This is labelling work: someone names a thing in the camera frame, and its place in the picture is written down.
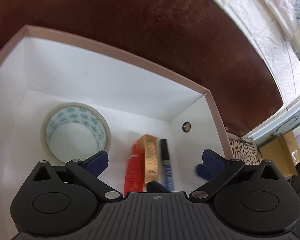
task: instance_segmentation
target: white brick wall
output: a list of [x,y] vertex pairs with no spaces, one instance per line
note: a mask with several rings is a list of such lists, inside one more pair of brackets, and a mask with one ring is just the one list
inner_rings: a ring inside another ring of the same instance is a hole
[[273,75],[285,106],[300,96],[300,62],[263,0],[215,0],[236,22]]

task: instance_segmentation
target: ribbed gray surface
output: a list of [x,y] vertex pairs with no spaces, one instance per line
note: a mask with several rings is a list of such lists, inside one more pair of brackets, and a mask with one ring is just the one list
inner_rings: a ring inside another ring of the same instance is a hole
[[[44,240],[21,233],[15,240]],[[130,193],[119,203],[105,204],[85,228],[51,240],[255,240],[222,224],[207,204],[188,201],[182,192]],[[297,240],[292,233],[272,240]]]

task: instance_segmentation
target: white box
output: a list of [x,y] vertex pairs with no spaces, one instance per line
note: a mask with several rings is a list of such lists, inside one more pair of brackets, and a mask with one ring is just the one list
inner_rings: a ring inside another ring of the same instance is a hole
[[[169,143],[176,191],[188,194],[205,181],[194,174],[210,148],[232,151],[209,90],[162,66],[69,33],[23,27],[0,52],[0,239],[16,233],[10,204],[46,155],[40,129],[64,102],[99,111],[111,131],[109,167],[99,177],[123,191],[130,148],[143,134]],[[184,133],[184,122],[191,130]]]

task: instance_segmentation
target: small carton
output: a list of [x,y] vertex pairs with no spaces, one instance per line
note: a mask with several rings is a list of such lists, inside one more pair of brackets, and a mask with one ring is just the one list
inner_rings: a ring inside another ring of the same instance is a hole
[[300,148],[292,131],[267,143],[260,152],[262,158],[272,160],[285,177],[298,175],[296,165],[300,162]]
[[137,140],[144,183],[158,181],[158,138],[145,134]]

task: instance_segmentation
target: dark red wooden surface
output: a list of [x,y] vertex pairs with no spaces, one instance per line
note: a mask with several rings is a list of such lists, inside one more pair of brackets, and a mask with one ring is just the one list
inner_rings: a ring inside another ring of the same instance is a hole
[[25,24],[101,41],[190,78],[211,90],[239,136],[282,106],[265,63],[212,0],[0,0],[0,46]]

